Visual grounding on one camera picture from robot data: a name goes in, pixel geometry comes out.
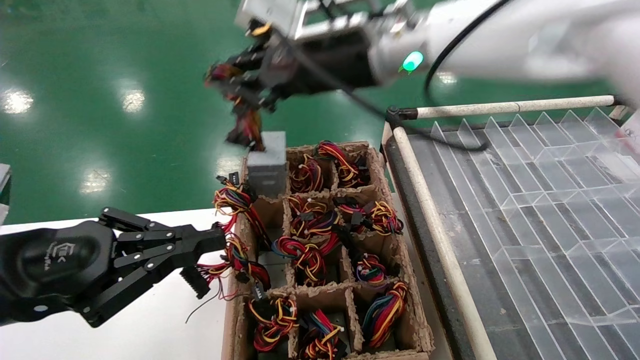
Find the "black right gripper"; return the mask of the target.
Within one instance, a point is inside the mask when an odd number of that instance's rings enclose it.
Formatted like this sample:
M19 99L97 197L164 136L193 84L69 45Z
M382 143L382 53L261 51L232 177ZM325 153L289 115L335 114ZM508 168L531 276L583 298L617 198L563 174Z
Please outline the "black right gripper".
M377 85L368 52L370 41L359 31L338 34L329 38L307 39L295 45L323 71L352 89ZM243 74L260 69L263 62L263 86L286 99L295 95L313 95L336 91L313 74L287 45L279 42L271 47L249 47L231 55L222 64L233 73ZM234 107L274 112L279 97L255 84L233 83L224 85L224 96Z

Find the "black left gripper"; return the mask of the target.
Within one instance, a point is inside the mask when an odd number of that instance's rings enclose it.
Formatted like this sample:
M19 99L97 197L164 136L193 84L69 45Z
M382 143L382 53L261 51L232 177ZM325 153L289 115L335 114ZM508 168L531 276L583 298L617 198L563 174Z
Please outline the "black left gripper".
M111 264L113 230L121 232L117 249L148 250ZM179 240L198 244L169 244ZM76 312L97 328L176 269L196 298L203 299L210 285L196 269L198 260L225 244L226 236L216 225L208 230L190 224L169 227L114 207L103 209L100 224L83 221L3 234L1 325Z

